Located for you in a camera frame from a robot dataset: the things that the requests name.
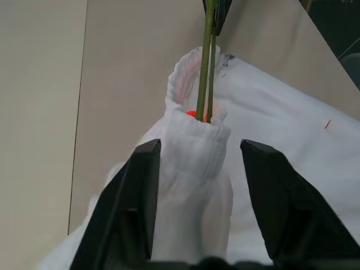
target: beige surface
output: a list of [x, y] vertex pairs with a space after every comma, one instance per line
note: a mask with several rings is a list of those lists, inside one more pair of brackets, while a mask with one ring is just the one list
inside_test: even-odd
[[0, 2], [0, 269], [68, 232], [86, 0]]
[[[168, 75], [203, 42], [200, 0], [89, 0], [70, 230], [111, 166], [164, 113]], [[360, 118], [360, 93], [298, 0], [234, 0], [219, 45]]]

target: white cloth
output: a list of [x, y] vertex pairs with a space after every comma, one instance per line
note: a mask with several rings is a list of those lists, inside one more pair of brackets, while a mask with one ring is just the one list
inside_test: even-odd
[[[227, 260], [231, 263], [239, 260], [270, 261], [251, 207], [240, 150], [243, 138], [266, 143], [283, 152], [293, 167], [323, 194], [360, 242], [360, 123], [231, 55], [217, 53], [217, 59], [215, 117], [211, 123], [230, 127], [232, 131], [223, 163], [224, 179], [228, 179], [227, 174], [233, 189]], [[175, 66], [177, 76], [173, 73], [169, 77], [166, 111], [175, 111], [174, 117], [189, 117], [182, 112], [196, 107], [200, 60], [201, 48], [191, 51]], [[226, 118], [222, 108], [227, 110]], [[165, 113], [143, 141], [165, 138], [171, 119], [172, 114]], [[51, 263], [48, 266], [53, 264], [49, 258], [62, 255], [59, 249], [50, 254], [48, 260], [45, 259], [42, 269], [66, 269], [46, 265], [46, 262]], [[72, 256], [67, 254], [62, 260], [71, 261]]]

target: red object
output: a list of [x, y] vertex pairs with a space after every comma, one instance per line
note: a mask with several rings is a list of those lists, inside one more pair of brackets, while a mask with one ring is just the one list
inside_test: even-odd
[[[196, 111], [187, 111], [186, 114], [196, 118]], [[206, 122], [207, 118], [208, 118], [208, 115], [205, 115], [203, 122]]]

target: beige wall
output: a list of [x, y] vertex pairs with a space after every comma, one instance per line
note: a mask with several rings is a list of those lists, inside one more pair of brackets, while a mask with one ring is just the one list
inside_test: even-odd
[[[203, 31], [201, 0], [89, 0], [70, 230], [163, 115], [168, 76]], [[218, 44], [360, 119], [358, 89], [298, 0], [234, 0]]]
[[0, 269], [68, 232], [86, 6], [0, 1]]

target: plant stem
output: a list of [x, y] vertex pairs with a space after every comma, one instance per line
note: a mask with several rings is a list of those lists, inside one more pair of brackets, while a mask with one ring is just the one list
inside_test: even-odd
[[215, 12], [214, 0], [207, 0], [204, 44], [202, 46], [202, 57], [201, 57], [201, 68], [200, 68], [199, 94], [197, 96], [197, 107], [196, 107], [196, 119], [199, 121], [202, 121], [204, 118], [206, 83], [208, 80], [208, 67], [209, 67], [210, 40], [211, 40], [211, 34], [213, 28], [214, 12]]
[[211, 40], [210, 74], [209, 74], [208, 116], [207, 116], [208, 123], [211, 123], [211, 119], [213, 117], [215, 53], [216, 53], [216, 33], [215, 33], [215, 27], [213, 27], [212, 40]]

